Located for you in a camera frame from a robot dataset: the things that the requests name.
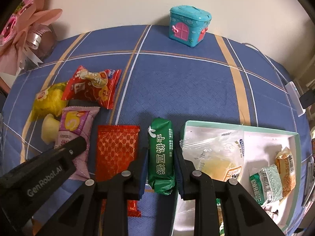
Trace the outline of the clear wrapped bread bun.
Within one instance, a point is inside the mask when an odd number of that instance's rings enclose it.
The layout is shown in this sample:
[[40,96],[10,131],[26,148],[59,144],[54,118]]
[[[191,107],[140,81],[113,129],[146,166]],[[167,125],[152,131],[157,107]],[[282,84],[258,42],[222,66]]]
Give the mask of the clear wrapped bread bun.
[[214,180],[241,180],[245,163],[243,130],[187,126],[180,146],[184,159]]

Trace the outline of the dark green biscuit packet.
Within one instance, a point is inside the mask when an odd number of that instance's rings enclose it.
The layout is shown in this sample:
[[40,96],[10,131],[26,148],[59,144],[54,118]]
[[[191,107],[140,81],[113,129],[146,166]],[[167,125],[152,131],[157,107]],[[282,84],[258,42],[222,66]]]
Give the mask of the dark green biscuit packet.
[[155,193],[170,195],[175,186],[172,122],[155,118],[148,128],[148,183]]

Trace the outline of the blue plaid tablecloth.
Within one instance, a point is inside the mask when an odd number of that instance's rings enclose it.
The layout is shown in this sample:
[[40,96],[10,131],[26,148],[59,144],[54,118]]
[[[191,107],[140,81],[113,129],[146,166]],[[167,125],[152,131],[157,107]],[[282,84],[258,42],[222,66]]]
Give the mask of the blue plaid tablecloth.
[[41,122],[23,128],[36,93],[71,78],[78,66],[90,71],[120,69],[116,107],[101,109],[95,125],[139,125],[139,146],[147,146],[154,118],[172,121],[175,137],[188,120],[240,124],[237,86],[245,89],[252,126],[299,133],[301,179],[311,158],[310,128],[285,91],[290,75],[241,43],[206,34],[196,47],[171,40],[166,26],[125,26],[88,32],[60,41],[41,67],[15,79],[3,105],[1,173],[48,149]]

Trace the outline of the purple pink snack packet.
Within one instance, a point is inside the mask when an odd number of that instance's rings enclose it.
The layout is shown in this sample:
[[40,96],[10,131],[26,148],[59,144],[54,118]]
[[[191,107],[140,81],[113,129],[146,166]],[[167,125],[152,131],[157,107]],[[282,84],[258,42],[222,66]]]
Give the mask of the purple pink snack packet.
[[90,134],[94,118],[99,110],[99,107],[80,106],[70,106],[62,110],[55,147],[62,146],[78,136],[86,140],[86,150],[74,159],[76,171],[70,176],[72,180],[85,181],[90,178],[88,171]]

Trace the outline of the cluttered side items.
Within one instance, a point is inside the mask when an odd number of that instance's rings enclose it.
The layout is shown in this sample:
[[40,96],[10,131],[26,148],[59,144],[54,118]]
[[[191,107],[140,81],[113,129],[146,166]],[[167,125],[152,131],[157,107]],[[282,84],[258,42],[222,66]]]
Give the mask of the cluttered side items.
[[305,207],[307,205],[314,191],[314,127],[311,129],[311,144],[312,144],[312,154],[307,159],[307,162],[308,162],[307,179],[305,182],[302,207]]

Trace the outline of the red snack packet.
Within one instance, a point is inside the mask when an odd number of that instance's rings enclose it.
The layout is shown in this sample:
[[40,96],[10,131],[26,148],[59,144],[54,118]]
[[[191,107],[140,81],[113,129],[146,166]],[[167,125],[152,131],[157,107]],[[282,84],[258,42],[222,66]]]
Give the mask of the red snack packet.
[[121,73],[121,69],[90,72],[81,65],[67,82],[61,99],[95,102],[107,110],[112,110]]

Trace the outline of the yellow snack packet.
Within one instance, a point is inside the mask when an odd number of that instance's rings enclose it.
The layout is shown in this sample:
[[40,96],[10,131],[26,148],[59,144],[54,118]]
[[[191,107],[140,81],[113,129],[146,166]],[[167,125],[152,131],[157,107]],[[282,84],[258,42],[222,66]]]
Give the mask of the yellow snack packet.
[[62,100],[66,85],[67,82],[53,84],[35,95],[31,111],[32,122],[42,119],[48,114],[52,114],[56,118],[61,116],[62,110],[68,105],[67,100]]

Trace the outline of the light green printed snack packet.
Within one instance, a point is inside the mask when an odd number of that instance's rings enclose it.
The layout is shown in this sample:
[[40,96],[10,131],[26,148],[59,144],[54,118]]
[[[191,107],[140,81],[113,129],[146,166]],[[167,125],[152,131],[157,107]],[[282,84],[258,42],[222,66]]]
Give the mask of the light green printed snack packet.
[[264,206],[283,198],[283,186],[275,164],[263,167],[249,176],[254,198],[260,206]]

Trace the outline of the tan wrapped cake packet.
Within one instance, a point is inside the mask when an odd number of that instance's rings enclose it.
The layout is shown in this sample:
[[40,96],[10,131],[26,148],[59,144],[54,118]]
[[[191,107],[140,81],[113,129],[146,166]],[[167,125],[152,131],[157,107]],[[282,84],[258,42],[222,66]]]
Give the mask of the tan wrapped cake packet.
[[294,157],[288,147],[285,147],[277,154],[275,165],[277,166],[283,187],[283,198],[286,198],[296,186]]

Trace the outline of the black plug adapter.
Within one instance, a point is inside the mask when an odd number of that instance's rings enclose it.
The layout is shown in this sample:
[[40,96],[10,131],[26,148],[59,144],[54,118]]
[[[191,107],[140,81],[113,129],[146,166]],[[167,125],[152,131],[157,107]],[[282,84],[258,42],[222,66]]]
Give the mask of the black plug adapter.
[[315,103],[315,90],[309,89],[303,95],[300,96],[299,101],[303,109],[308,108]]

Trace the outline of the white power strip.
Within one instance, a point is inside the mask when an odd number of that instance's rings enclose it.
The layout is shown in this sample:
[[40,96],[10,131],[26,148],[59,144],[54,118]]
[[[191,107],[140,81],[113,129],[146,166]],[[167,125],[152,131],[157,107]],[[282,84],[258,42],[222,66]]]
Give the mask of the white power strip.
[[306,110],[302,107],[302,104],[299,100],[301,96],[300,96],[294,82],[288,82],[285,85],[285,89],[288,92],[288,94],[289,94],[289,96],[293,102],[293,105],[296,109],[297,115],[300,117],[303,114],[305,114]]

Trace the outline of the white tray with green rim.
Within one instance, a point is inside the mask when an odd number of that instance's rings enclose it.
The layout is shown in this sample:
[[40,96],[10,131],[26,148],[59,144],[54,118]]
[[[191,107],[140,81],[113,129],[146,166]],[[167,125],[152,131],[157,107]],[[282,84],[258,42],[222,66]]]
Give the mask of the white tray with green rim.
[[299,134],[296,132],[283,131],[263,127],[253,127],[245,125],[203,122],[189,120],[181,129],[180,140],[183,139],[184,129],[187,126],[207,127],[219,129],[235,129],[244,131],[244,170],[240,184],[252,195],[253,190],[249,176],[260,171],[263,167],[275,164],[277,154],[285,147],[288,147],[294,157],[296,186],[288,197],[268,204],[268,211],[278,211],[278,215],[273,216],[273,221],[282,229],[284,233],[289,232],[289,227],[293,221],[295,208],[298,202],[299,186],[301,184],[301,142]]

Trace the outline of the pale yellow jelly cup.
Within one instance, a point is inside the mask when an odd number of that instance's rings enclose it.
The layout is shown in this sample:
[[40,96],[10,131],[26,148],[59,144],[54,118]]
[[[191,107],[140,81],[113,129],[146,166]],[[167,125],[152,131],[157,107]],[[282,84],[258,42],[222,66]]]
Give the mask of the pale yellow jelly cup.
[[56,120],[53,114],[49,113],[45,116],[41,129],[41,139],[45,144],[50,144],[56,141],[59,126],[60,121]]

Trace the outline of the pink flower bouquet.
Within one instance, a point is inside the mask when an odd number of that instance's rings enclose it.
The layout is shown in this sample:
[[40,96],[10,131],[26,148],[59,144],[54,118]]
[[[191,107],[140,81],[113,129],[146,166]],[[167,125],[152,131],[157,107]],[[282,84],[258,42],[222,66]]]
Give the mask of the pink flower bouquet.
[[35,44],[28,45],[31,28],[48,26],[62,14],[62,9],[44,10],[45,0],[22,0],[1,30],[1,73],[15,75],[22,57]]

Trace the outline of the orange red patterned packet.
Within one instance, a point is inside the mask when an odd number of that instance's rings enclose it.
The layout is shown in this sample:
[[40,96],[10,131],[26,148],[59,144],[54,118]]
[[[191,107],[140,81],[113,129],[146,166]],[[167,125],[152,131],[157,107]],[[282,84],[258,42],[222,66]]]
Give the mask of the orange red patterned packet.
[[95,180],[107,181],[128,169],[137,158],[137,125],[99,125],[95,153]]

